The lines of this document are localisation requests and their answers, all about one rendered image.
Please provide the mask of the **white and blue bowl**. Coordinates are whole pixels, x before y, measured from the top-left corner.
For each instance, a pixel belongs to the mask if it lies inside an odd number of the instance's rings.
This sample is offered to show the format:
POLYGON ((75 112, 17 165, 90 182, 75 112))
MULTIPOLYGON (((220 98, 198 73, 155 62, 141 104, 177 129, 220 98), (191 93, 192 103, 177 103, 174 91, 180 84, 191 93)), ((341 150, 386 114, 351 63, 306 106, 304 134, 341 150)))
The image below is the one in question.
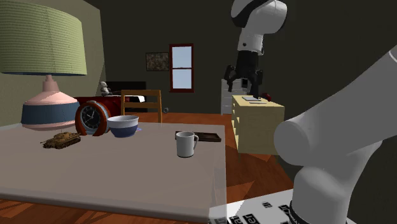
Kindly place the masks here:
POLYGON ((107 123, 115 137, 130 137, 137 131, 139 117, 136 115, 113 116, 107 119, 107 123))

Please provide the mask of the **red bed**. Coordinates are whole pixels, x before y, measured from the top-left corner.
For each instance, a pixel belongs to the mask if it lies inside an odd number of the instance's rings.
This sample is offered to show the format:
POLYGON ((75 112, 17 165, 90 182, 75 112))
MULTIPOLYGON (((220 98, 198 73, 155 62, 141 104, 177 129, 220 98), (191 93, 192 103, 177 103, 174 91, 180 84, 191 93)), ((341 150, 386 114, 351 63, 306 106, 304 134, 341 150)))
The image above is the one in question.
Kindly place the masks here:
MULTIPOLYGON (((145 81, 107 81, 108 87, 113 92, 113 96, 92 96, 92 97, 75 97, 75 99, 83 104, 87 101, 97 101, 103 103, 110 111, 111 116, 119 116, 121 115, 121 96, 114 94, 114 91, 121 90, 146 90, 146 82, 145 81)), ((145 101, 146 97, 143 97, 142 100, 138 96, 125 96, 126 102, 141 102, 145 101)), ((148 112, 147 108, 125 108, 125 112, 148 112)))

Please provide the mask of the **black flat tray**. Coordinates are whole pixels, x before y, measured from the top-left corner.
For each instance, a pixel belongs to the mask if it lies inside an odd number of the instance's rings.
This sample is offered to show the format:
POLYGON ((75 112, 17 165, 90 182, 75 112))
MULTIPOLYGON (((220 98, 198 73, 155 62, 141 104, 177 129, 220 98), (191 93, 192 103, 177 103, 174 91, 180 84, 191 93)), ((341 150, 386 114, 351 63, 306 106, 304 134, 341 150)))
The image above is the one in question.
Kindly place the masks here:
POLYGON ((194 141, 203 141, 203 142, 221 142, 221 138, 217 133, 208 133, 208 132, 189 132, 189 131, 175 131, 175 139, 177 137, 190 137, 193 138, 194 141))

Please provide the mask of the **dark wall picture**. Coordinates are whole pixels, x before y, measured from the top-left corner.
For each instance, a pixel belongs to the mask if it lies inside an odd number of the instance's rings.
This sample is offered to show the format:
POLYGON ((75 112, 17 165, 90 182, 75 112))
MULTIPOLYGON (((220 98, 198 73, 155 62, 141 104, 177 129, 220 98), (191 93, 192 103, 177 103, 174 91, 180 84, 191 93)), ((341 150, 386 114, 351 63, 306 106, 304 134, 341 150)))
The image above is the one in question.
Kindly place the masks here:
POLYGON ((169 71, 169 53, 168 52, 146 53, 146 70, 169 71))

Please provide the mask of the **white chest of drawers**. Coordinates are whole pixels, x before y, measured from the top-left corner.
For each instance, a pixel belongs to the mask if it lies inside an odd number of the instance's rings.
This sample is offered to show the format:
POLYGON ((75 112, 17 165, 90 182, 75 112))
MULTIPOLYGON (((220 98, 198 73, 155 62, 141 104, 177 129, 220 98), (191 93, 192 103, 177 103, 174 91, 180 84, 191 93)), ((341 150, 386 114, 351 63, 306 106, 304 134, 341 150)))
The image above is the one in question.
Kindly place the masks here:
POLYGON ((221 114, 232 113, 232 96, 233 95, 246 95, 246 89, 242 87, 242 79, 233 81, 232 91, 228 91, 228 84, 226 80, 221 81, 221 114))

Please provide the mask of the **green shade pink blue lamp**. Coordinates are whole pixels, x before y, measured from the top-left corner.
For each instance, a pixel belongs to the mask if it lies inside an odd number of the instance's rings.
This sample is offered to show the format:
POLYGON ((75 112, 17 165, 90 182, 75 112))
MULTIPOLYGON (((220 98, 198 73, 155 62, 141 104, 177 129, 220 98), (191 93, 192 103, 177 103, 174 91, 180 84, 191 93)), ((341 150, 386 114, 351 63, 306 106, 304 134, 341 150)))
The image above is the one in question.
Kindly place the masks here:
POLYGON ((72 127, 80 104, 53 77, 87 75, 81 22, 47 6, 0 0, 0 73, 45 77, 42 91, 23 104, 23 127, 72 127))

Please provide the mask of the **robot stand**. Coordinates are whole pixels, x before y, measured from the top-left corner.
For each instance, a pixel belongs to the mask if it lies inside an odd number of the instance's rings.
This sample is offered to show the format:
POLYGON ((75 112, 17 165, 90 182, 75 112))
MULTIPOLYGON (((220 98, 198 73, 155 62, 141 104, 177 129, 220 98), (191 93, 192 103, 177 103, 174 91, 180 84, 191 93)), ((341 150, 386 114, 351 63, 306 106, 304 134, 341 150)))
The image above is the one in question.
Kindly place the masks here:
POLYGON ((347 218, 351 191, 340 187, 296 188, 209 210, 209 224, 356 224, 347 218))

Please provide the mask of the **yellow chest of drawers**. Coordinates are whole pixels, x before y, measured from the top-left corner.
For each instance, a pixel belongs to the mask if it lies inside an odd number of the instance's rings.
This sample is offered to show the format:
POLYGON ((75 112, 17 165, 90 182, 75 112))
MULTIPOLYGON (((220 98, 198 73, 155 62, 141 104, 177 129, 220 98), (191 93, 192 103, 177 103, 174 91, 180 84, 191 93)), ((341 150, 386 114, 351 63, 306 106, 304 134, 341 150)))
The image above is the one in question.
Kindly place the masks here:
POLYGON ((239 153, 277 155, 274 146, 276 127, 284 121, 284 106, 261 98, 247 101, 232 96, 232 127, 239 153))

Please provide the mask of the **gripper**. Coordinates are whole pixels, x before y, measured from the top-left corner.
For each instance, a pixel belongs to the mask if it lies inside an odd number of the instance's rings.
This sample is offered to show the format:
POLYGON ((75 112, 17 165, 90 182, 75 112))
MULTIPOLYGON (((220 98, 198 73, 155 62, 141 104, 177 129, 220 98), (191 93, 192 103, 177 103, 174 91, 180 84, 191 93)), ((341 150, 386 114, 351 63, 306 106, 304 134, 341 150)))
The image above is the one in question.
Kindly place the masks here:
POLYGON ((228 85, 228 91, 232 92, 233 82, 237 78, 247 78, 251 82, 250 95, 258 97, 259 86, 263 81, 263 71, 257 70, 258 53, 248 50, 238 52, 236 67, 228 65, 224 74, 224 80, 228 85))

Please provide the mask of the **brown toy tank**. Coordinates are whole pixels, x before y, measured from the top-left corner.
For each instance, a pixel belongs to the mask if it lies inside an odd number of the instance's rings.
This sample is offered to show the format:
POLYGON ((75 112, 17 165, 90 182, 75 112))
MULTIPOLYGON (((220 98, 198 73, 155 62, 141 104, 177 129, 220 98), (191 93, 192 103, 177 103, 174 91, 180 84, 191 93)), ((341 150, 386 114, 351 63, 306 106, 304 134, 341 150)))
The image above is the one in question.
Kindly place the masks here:
POLYGON ((80 141, 81 137, 78 133, 62 132, 55 134, 53 138, 43 141, 41 144, 43 145, 43 148, 55 148, 59 150, 80 141))

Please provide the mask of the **red round clock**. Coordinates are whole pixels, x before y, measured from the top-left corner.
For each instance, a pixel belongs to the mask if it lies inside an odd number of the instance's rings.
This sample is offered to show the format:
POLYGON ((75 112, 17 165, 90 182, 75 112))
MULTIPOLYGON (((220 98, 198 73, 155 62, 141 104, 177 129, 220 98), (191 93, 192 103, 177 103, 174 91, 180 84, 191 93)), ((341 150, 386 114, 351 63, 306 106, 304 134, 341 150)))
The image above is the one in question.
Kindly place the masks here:
POLYGON ((109 109, 101 102, 87 101, 81 104, 76 111, 76 131, 81 136, 101 136, 109 132, 109 109))

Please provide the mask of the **beige table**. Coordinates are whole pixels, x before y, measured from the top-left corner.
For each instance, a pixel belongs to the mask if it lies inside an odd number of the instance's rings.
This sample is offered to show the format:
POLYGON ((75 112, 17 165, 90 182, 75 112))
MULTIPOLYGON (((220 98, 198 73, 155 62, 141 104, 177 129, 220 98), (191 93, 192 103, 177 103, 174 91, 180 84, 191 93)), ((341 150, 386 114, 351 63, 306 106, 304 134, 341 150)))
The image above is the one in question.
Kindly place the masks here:
POLYGON ((226 203, 225 142, 177 154, 178 131, 225 135, 222 125, 140 123, 131 137, 83 136, 45 149, 52 131, 0 130, 0 199, 204 223, 226 203))

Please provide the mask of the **wooden chair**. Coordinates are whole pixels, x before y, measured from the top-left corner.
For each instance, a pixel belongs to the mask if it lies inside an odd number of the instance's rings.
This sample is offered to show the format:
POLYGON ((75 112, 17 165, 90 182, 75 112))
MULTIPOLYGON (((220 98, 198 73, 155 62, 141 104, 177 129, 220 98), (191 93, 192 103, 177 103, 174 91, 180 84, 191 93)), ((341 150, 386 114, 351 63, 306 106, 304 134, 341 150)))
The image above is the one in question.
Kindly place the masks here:
POLYGON ((126 115, 125 108, 157 109, 158 123, 162 123, 162 96, 160 90, 121 90, 121 115, 126 115), (156 102, 126 102, 127 95, 155 96, 156 102))

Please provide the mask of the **white mug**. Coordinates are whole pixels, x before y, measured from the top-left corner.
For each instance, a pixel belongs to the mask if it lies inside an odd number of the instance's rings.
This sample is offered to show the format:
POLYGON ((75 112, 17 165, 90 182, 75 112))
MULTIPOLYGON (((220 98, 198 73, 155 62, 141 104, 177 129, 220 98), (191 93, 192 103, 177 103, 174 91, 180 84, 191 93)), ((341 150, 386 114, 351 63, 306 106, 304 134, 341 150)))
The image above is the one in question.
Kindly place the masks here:
POLYGON ((199 141, 194 132, 182 131, 176 133, 177 156, 188 158, 194 155, 194 150, 199 141))

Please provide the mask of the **red framed window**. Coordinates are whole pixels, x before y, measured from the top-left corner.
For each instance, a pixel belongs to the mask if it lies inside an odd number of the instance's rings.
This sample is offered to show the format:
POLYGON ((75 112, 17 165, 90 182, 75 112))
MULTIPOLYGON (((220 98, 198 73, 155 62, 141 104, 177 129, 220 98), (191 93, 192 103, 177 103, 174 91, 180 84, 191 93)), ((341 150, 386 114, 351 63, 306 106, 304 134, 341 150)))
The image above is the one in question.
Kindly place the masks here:
POLYGON ((194 93, 193 43, 169 45, 170 92, 194 93))

